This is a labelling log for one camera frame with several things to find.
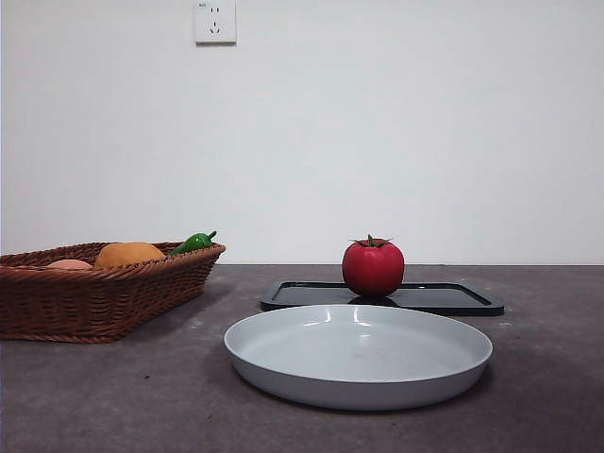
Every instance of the woven basket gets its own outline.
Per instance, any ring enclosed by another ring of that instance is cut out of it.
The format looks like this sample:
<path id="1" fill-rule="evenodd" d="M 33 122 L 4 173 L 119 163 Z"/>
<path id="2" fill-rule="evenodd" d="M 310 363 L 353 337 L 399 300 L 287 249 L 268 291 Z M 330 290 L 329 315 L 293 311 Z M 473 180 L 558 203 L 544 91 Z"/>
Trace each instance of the woven basket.
<path id="1" fill-rule="evenodd" d="M 108 243 L 82 243 L 0 257 L 0 339 L 100 344 L 203 292 L 226 248 L 93 270 L 46 268 L 55 260 L 93 264 Z M 179 243 L 154 243 L 167 253 Z"/>

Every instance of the green pepper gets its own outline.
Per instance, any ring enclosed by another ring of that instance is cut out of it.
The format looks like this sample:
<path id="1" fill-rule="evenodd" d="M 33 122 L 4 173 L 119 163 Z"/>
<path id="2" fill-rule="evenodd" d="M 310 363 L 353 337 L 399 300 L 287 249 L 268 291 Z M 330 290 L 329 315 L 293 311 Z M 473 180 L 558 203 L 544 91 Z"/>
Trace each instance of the green pepper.
<path id="1" fill-rule="evenodd" d="M 211 246 L 211 238 L 214 236 L 216 236 L 216 231 L 212 231 L 210 234 L 193 234 L 187 241 L 172 250 L 170 255 L 193 252 L 194 250 L 199 250 L 200 248 L 208 248 Z"/>

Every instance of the gray table surface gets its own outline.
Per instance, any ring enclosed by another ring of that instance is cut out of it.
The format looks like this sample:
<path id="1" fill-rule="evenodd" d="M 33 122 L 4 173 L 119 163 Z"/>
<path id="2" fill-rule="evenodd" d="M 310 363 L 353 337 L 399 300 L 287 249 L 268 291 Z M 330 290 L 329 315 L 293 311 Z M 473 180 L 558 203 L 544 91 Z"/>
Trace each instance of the gray table surface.
<path id="1" fill-rule="evenodd" d="M 276 280 L 340 281 L 336 265 L 216 265 L 203 295 L 114 344 L 6 341 L 0 451 L 604 451 L 604 266 L 408 266 L 506 313 L 463 317 L 495 353 L 465 394 L 421 409 L 322 410 L 243 381 L 222 345 Z"/>

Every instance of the white plate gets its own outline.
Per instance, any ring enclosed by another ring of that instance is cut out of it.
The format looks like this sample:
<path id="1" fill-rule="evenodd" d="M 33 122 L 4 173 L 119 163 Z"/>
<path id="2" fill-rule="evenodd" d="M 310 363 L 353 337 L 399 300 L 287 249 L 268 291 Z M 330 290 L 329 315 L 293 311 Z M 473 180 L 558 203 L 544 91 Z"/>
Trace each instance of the white plate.
<path id="1" fill-rule="evenodd" d="M 225 345 L 239 374 L 270 394 L 367 411 L 460 394 L 493 353 L 486 335 L 459 321 L 369 305 L 267 311 L 233 325 Z"/>

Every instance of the tomato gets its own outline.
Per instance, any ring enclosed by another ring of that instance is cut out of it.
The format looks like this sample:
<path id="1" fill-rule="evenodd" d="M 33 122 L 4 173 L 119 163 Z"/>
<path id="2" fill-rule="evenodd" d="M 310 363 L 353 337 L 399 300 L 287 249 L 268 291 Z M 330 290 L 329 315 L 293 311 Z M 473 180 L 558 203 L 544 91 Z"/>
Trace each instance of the tomato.
<path id="1" fill-rule="evenodd" d="M 367 236 L 366 240 L 353 242 L 344 252 L 342 277 L 358 295 L 391 294 L 403 281 L 404 272 L 405 258 L 390 241 Z"/>

